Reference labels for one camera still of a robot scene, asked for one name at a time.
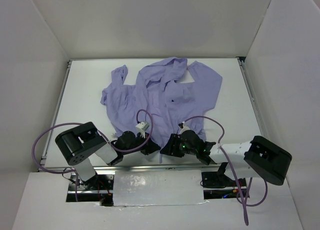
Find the lavender zip-up jacket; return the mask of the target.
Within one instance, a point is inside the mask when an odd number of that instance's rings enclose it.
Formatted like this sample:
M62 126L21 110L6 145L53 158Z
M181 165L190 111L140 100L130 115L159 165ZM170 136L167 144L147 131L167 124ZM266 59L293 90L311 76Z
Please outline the lavender zip-up jacket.
M179 123L191 118L189 127L206 140L202 116L215 108L222 76L207 65L186 58L170 57L142 68L134 85L124 83L126 65L111 72L111 83L102 91L101 104L120 137L136 131L136 119L153 119L151 139L163 148L170 135L178 133Z

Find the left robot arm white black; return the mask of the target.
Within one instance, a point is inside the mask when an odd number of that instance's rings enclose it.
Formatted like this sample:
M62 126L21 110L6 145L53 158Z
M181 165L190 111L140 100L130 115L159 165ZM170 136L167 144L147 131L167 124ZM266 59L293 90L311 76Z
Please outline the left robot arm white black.
M108 166L114 166L126 154L138 151L149 155L160 150L146 132L148 127L148 122L140 122L136 125L137 134L125 131L109 143L92 122L87 122L60 133L55 143L66 162L77 172L75 184L78 186L80 181L87 190L99 190L107 188L108 180L98 175L89 157L95 154Z

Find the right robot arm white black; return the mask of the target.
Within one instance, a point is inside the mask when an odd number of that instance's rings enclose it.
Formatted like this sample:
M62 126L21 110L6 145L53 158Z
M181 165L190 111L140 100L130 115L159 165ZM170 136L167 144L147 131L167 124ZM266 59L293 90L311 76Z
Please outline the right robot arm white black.
M218 182L230 185L236 178L260 177L266 182L284 184L292 155L263 136L238 144L203 141L190 129L171 134L160 151L163 155L182 158L194 155L204 165L219 165Z

